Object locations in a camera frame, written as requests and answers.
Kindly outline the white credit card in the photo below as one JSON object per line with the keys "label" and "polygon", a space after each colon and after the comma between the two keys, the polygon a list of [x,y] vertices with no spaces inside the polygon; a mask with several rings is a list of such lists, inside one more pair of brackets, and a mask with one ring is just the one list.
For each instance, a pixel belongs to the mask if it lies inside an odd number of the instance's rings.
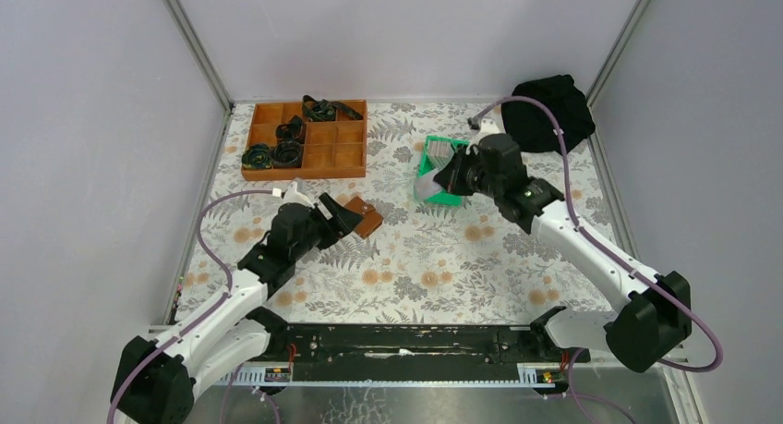
{"label": "white credit card", "polygon": [[444,187],[436,181],[439,169],[432,169],[421,176],[418,176],[414,182],[414,196],[418,201],[426,201],[444,190]]}

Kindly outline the brown leather card holder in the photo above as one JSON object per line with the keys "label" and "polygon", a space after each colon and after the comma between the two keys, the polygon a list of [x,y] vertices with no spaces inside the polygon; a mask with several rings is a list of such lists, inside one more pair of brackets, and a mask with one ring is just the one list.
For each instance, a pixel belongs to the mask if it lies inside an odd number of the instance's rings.
{"label": "brown leather card holder", "polygon": [[362,239],[368,239],[383,224],[384,218],[374,205],[359,196],[353,197],[344,204],[344,207],[362,217],[362,221],[354,229],[354,232]]}

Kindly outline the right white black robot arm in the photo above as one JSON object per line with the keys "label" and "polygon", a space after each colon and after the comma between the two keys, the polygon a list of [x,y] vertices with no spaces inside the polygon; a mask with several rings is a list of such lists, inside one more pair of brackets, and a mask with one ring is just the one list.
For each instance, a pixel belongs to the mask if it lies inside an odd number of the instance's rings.
{"label": "right white black robot arm", "polygon": [[662,275],[608,242],[557,188],[527,173],[519,146],[492,120],[482,120],[469,142],[431,141],[426,156],[433,169],[418,190],[429,195],[431,185],[435,193],[492,199],[504,219],[556,249],[610,304],[610,311],[556,308],[539,318],[529,337],[535,357],[601,350],[644,372],[692,334],[693,321],[683,312],[691,301],[687,280]]}

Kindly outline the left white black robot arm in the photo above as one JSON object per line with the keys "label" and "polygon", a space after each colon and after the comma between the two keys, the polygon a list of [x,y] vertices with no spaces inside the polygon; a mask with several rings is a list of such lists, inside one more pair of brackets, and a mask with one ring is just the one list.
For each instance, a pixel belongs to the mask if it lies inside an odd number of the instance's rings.
{"label": "left white black robot arm", "polygon": [[333,246],[364,217],[327,193],[312,201],[296,182],[269,193],[281,205],[261,240],[226,271],[225,288],[164,332],[125,345],[107,422],[122,413],[137,423],[183,423],[199,397],[231,369],[255,356],[274,360],[283,354],[284,332],[251,320],[249,313],[288,282],[303,256]]}

